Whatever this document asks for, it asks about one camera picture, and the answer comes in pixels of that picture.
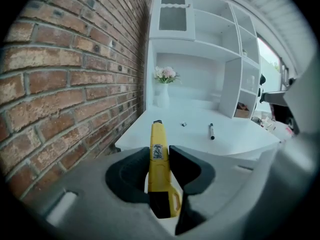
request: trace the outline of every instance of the white vase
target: white vase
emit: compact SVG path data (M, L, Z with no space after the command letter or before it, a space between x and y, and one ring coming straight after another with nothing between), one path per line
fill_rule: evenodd
M159 108L167 109L170 105L170 99L168 94L168 83L159 84L159 96L157 99L157 105Z

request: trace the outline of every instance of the white ceiling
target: white ceiling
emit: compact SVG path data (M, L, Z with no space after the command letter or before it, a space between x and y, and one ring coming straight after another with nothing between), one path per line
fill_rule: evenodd
M294 71L299 75L307 69L316 54L318 43L304 16L292 0L234 1L247 8L267 26L268 31L262 31L261 22L256 22L255 28L283 57L291 75Z

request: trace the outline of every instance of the desk surface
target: desk surface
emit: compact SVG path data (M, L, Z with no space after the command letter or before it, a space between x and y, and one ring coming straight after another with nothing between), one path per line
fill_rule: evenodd
M280 141L251 120L231 119L215 110L151 107L134 122L115 146L122 151L149 147L151 125L156 120L162 120L164 124L168 145L184 146L220 156L266 150ZM213 123L214 140L210 139L210 123Z

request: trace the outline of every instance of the marker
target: marker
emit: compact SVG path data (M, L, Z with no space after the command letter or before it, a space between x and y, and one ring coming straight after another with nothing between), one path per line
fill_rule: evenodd
M210 123L210 138L211 140L214 140L215 139L215 133L214 133L214 124L213 123Z

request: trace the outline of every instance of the white cabinet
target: white cabinet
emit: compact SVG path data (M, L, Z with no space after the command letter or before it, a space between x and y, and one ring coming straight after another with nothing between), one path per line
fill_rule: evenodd
M147 109L159 95L155 67L170 66L182 81L169 86L171 108L217 110L233 118L240 102L251 118L260 57L250 15L224 0L154 0L149 33Z
M151 39L195 40L192 0L154 0L150 25Z

